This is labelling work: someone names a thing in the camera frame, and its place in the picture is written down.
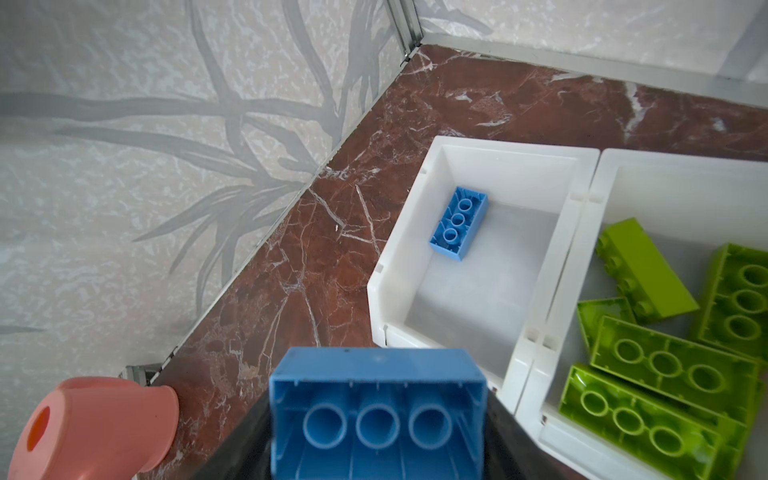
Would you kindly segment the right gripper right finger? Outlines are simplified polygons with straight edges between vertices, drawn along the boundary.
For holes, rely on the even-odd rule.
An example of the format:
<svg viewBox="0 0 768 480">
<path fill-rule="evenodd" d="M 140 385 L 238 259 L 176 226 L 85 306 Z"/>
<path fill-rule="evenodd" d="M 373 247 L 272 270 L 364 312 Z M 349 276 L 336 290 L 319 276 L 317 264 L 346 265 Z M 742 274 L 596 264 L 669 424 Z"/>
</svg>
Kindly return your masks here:
<svg viewBox="0 0 768 480">
<path fill-rule="evenodd" d="M 584 476 L 539 448 L 504 407 L 488 394 L 484 427 L 483 479 L 584 479 Z"/>
</svg>

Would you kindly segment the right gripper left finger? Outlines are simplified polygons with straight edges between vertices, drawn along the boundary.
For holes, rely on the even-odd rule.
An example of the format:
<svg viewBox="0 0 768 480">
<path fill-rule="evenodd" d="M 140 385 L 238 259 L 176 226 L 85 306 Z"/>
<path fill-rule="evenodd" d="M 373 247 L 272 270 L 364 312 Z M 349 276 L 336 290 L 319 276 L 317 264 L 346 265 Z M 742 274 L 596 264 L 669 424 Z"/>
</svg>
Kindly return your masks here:
<svg viewBox="0 0 768 480">
<path fill-rule="evenodd" d="M 272 439 L 269 394 L 265 392 L 191 479 L 271 479 Z"/>
</svg>

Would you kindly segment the blue lego brick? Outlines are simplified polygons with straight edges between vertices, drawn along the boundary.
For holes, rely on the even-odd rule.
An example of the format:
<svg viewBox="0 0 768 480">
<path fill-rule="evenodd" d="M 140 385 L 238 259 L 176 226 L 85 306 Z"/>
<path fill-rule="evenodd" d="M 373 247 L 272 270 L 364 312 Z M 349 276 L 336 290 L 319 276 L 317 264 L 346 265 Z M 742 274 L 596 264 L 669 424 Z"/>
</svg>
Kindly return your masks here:
<svg viewBox="0 0 768 480">
<path fill-rule="evenodd" d="M 462 349 L 293 347 L 269 379 L 275 479 L 479 479 L 487 380 Z"/>
<path fill-rule="evenodd" d="M 462 261 L 476 237 L 489 207 L 488 195 L 456 187 L 429 244 L 450 259 Z"/>
</svg>

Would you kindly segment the green lego brick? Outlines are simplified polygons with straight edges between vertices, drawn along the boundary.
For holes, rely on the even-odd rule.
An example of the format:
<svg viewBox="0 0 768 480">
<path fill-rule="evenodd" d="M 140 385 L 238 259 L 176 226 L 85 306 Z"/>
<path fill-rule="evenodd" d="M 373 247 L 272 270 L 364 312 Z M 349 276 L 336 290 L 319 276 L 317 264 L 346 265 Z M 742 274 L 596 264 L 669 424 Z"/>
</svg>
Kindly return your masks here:
<svg viewBox="0 0 768 480">
<path fill-rule="evenodd" d="M 689 338 L 767 366 L 767 253 L 726 243 L 707 270 Z"/>
<path fill-rule="evenodd" d="M 587 352 L 590 352 L 594 346 L 603 317 L 637 323 L 630 303 L 625 297 L 580 301 L 577 304 L 577 314 Z"/>
<path fill-rule="evenodd" d="M 600 320 L 590 365 L 740 423 L 757 409 L 755 361 L 613 317 Z"/>
<path fill-rule="evenodd" d="M 559 412 L 673 479 L 731 479 L 753 422 L 664 398 L 582 363 L 572 365 Z"/>
<path fill-rule="evenodd" d="M 637 219 L 603 229 L 595 252 L 614 278 L 636 321 L 656 323 L 700 309 L 693 295 L 667 262 Z"/>
</svg>

